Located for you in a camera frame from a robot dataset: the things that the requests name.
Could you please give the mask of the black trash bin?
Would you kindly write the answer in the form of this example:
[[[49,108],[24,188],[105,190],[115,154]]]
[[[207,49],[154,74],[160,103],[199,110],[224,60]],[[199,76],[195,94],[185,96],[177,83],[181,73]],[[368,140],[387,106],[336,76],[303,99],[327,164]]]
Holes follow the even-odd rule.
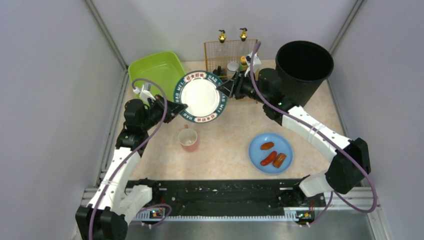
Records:
[[[282,92],[304,107],[334,69],[332,55],[322,46],[305,40],[291,41],[279,48],[275,70]]]

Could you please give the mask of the white plate green rim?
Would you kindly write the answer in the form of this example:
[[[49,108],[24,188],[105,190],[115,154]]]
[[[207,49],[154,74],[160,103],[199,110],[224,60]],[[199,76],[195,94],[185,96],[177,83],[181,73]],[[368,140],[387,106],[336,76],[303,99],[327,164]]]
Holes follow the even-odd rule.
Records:
[[[217,90],[222,83],[219,76],[204,70],[184,75],[173,91],[173,101],[187,105],[180,113],[183,119],[197,124],[216,120],[228,102],[228,97]]]

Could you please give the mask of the red sauce bottle yellow cap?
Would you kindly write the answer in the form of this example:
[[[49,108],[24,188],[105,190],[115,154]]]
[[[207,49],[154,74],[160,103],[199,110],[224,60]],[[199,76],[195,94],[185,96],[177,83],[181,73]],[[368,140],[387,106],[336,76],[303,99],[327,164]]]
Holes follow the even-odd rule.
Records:
[[[247,59],[244,55],[240,57],[240,64],[239,64],[239,71],[243,72],[246,71],[248,68]]]

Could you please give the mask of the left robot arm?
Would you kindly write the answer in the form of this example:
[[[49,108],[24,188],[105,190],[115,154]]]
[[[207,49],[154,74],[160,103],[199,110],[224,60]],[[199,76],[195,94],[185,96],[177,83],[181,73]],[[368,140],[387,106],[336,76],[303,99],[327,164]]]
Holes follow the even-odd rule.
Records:
[[[116,140],[110,166],[98,189],[86,206],[75,213],[78,230],[84,240],[124,240],[128,227],[142,208],[153,199],[152,187],[135,185],[126,192],[129,177],[141,159],[148,133],[156,133],[187,108],[156,95],[147,103],[132,99],[124,105],[124,124]]]

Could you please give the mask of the blue plate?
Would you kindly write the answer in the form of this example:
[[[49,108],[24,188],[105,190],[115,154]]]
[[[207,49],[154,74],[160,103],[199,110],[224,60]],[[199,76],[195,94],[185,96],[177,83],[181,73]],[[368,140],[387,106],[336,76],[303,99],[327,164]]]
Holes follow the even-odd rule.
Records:
[[[274,143],[270,149],[263,150],[260,147],[268,142]],[[260,162],[268,157],[273,151],[278,154],[285,154],[286,158],[280,167],[273,166],[272,163],[268,165],[261,165]],[[294,151],[290,143],[281,135],[273,132],[261,133],[255,136],[248,146],[248,157],[252,165],[262,173],[268,175],[279,175],[286,172],[294,160]]]

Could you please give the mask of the clear oil dispenser bottle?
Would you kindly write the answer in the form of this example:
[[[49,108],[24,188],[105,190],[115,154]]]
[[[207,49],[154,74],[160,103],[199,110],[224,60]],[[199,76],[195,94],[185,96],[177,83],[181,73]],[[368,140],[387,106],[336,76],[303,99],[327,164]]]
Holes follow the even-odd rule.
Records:
[[[238,54],[240,56],[245,56],[246,54],[248,54],[248,50],[249,50],[249,42],[247,40],[248,38],[248,34],[247,31],[248,29],[246,27],[242,27],[240,28],[241,33],[239,35],[240,38],[240,42],[238,44]]]

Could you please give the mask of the dark sauce dispenser bottle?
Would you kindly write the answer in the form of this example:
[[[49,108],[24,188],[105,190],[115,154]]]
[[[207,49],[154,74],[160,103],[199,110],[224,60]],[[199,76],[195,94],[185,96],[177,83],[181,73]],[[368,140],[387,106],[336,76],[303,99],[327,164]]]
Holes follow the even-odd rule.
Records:
[[[216,47],[216,57],[217,65],[225,68],[227,66],[227,45],[226,45],[226,31],[224,29],[219,29],[220,32],[218,36],[219,44]]]

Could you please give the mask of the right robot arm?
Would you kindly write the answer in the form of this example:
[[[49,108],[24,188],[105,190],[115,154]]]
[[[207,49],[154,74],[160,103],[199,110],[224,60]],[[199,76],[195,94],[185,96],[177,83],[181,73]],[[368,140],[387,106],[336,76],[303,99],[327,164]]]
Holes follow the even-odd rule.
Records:
[[[252,81],[245,71],[237,72],[216,89],[229,98],[248,97],[262,103],[269,119],[297,133],[327,158],[328,170],[308,175],[294,187],[302,198],[332,191],[347,194],[369,176],[368,144],[361,138],[352,140],[340,135],[313,118],[301,105],[283,94],[275,70],[262,69],[257,81]]]

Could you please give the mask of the glass jar black lid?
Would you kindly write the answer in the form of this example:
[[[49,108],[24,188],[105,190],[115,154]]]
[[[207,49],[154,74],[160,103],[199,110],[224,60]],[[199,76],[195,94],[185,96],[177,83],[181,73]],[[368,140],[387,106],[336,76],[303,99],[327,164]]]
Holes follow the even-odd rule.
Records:
[[[217,75],[219,77],[224,77],[226,76],[226,70],[224,68],[222,68],[220,65],[217,66],[217,68],[215,68],[212,73],[214,75]]]

